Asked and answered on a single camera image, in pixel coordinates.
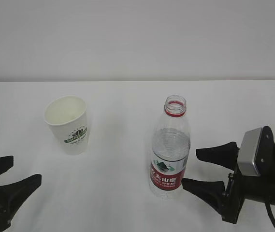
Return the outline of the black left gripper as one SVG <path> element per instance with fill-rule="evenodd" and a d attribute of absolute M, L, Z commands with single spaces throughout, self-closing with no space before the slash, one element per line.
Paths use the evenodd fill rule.
<path fill-rule="evenodd" d="M 0 175 L 7 172 L 13 165 L 13 156 L 0 157 Z M 34 174 L 21 181 L 0 186 L 0 232 L 10 228 L 19 208 L 41 184 L 42 175 Z"/>

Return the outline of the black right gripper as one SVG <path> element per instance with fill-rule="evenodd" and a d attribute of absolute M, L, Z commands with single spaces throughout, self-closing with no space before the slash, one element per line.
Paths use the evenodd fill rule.
<path fill-rule="evenodd" d="M 230 196 L 239 213 L 245 199 L 275 204 L 275 142 L 269 126 L 262 128 L 258 146 L 256 164 L 260 176 L 243 176 L 237 165 L 239 148 L 236 142 L 224 145 L 196 149 L 198 160 L 225 167 L 234 171 L 233 187 Z M 184 190 L 194 194 L 210 205 L 217 213 L 222 214 L 222 201 L 225 186 L 223 181 L 198 181 L 183 178 L 181 184 Z"/>

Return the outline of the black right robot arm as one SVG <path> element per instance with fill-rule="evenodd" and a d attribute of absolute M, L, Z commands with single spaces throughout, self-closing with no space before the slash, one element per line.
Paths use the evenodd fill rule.
<path fill-rule="evenodd" d="M 228 184 L 223 181 L 198 181 L 183 178 L 184 190 L 199 197 L 221 215 L 223 221 L 235 224 L 246 199 L 265 204 L 275 226 L 270 209 L 275 205 L 275 142 L 269 126 L 249 130 L 242 143 L 196 149 L 198 160 L 231 170 Z"/>

